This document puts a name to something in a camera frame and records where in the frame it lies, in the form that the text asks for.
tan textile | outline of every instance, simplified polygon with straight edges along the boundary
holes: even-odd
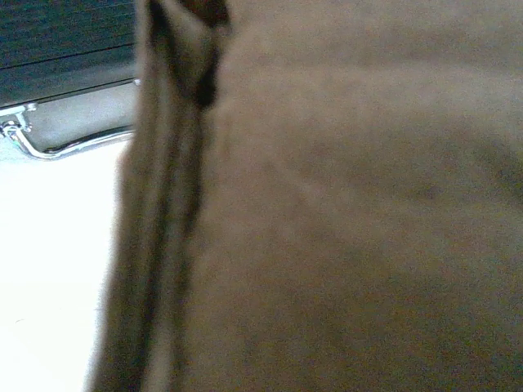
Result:
[[[226,7],[137,4],[92,390],[523,390],[523,2]]]

brown fabric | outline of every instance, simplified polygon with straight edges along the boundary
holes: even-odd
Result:
[[[520,390],[523,2],[226,5],[138,2],[92,390]]]

white surface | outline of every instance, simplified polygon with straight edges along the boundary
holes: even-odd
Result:
[[[126,146],[48,163],[0,140],[0,391],[83,390]]]

metal rail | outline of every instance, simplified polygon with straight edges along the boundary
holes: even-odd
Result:
[[[137,79],[134,83],[138,85],[140,81]],[[26,136],[26,134],[30,133],[32,130],[32,125],[27,118],[27,113],[36,109],[37,104],[27,104],[0,109],[0,121],[2,121],[2,118],[16,118],[16,120],[11,119],[0,122],[0,136],[10,139],[16,144],[22,153],[34,159],[43,161],[57,160],[88,149],[132,138],[132,126],[117,127],[100,131],[89,136],[84,136],[63,145],[41,151],[37,149]]]

chrome handle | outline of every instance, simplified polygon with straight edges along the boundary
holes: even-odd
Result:
[[[31,158],[44,161],[65,158],[81,151],[110,143],[116,143],[118,141],[128,140],[133,134],[131,126],[117,127],[72,140],[64,145],[40,151],[33,146],[25,135],[25,133],[31,132],[32,128],[31,123],[27,119],[26,113],[34,111],[36,108],[36,104],[28,104],[8,109],[0,109],[0,118],[15,116],[17,120],[0,123],[0,135],[9,138],[18,146],[22,153]]]

